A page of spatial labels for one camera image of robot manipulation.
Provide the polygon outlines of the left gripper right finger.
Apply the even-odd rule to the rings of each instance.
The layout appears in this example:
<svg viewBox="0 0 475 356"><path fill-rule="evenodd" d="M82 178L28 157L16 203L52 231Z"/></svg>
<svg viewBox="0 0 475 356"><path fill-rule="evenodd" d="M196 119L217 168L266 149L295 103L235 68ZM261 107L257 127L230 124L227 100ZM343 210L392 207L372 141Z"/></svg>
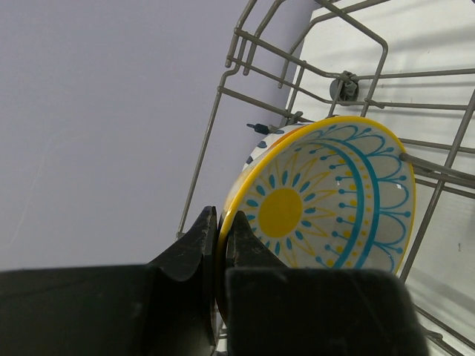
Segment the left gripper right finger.
<svg viewBox="0 0 475 356"><path fill-rule="evenodd" d="M288 268L243 213L229 231L230 355L427 355L404 284L374 269Z"/></svg>

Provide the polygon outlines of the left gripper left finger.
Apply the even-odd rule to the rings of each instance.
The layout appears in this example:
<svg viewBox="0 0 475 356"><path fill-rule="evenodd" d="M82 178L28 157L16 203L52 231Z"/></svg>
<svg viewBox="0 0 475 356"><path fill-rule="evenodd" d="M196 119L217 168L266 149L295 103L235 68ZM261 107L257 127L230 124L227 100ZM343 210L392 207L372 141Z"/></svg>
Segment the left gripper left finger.
<svg viewBox="0 0 475 356"><path fill-rule="evenodd" d="M1 273L3 355L210 355L217 212L146 264Z"/></svg>

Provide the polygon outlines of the yellow blue sun bowl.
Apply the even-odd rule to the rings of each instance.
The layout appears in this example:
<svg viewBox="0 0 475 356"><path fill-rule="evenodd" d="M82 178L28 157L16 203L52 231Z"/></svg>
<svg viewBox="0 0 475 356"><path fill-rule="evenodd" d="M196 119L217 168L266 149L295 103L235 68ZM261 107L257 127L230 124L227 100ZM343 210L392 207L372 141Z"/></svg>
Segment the yellow blue sun bowl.
<svg viewBox="0 0 475 356"><path fill-rule="evenodd" d="M226 315L229 231L242 212L290 268L396 274L413 230L416 182L400 139L359 116L308 122L240 173L220 215L216 302Z"/></svg>

